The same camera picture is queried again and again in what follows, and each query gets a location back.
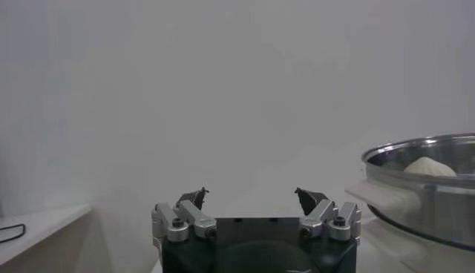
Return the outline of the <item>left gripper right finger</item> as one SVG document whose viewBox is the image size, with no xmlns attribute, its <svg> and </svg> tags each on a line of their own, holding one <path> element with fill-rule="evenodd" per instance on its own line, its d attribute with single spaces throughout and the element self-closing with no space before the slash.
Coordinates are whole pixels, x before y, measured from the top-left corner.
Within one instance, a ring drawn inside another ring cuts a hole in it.
<svg viewBox="0 0 475 273">
<path fill-rule="evenodd" d="M 303 238 L 326 234 L 330 239 L 348 241 L 361 239 L 361 209 L 352 202 L 338 207 L 325 194 L 296 188 L 303 217 L 298 220 Z"/>
</svg>

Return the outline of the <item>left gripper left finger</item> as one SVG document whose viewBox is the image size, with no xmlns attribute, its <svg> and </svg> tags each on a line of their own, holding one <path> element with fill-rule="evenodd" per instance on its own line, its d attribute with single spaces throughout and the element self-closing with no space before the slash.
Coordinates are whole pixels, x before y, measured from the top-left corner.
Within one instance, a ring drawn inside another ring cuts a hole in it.
<svg viewBox="0 0 475 273">
<path fill-rule="evenodd" d="M 217 233 L 217 220 L 204 214 L 201 209 L 209 190 L 199 190 L 183 194 L 170 206 L 158 203 L 151 211 L 153 243 L 166 239 L 172 243 L 187 241 L 191 234 L 204 240 L 213 240 Z"/>
</svg>

